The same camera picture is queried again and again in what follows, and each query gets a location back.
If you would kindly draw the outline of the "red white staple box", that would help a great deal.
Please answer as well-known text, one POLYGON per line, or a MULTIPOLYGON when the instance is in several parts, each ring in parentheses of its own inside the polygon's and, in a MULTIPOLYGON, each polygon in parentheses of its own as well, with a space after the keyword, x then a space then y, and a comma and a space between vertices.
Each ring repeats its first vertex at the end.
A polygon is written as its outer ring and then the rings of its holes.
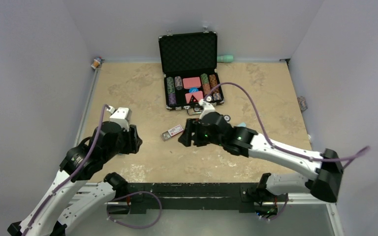
POLYGON ((181 125, 176 125, 173 128, 168 129, 167 131, 163 132, 161 134, 161 138, 163 141, 168 141, 171 138, 177 136, 178 134, 182 133, 184 129, 182 128, 181 125))

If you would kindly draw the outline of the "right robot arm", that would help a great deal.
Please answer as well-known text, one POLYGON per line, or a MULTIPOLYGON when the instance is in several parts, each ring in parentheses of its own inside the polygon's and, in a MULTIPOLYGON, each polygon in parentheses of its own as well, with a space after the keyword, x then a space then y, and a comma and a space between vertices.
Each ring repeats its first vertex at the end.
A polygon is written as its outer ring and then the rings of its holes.
POLYGON ((320 153, 267 141, 253 129, 232 126, 217 112, 202 119, 188 118, 178 141, 186 147, 218 145, 232 155, 270 161, 294 171, 285 175, 265 173, 256 190, 263 200, 287 193, 310 193, 328 203, 338 200, 344 168, 334 150, 320 153))

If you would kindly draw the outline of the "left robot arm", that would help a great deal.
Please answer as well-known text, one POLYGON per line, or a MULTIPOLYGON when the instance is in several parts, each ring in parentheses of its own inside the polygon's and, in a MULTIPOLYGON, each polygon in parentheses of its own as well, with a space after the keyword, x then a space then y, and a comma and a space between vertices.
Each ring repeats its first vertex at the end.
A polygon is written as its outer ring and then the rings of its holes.
POLYGON ((136 154, 142 144, 136 125, 123 128, 111 121, 104 121, 91 137, 71 148, 57 172, 53 184, 37 207, 23 221, 12 223, 7 231, 12 236, 64 236, 81 216, 102 197, 97 194, 89 204, 84 200, 78 207, 68 206, 77 191, 105 163, 118 154, 136 154))

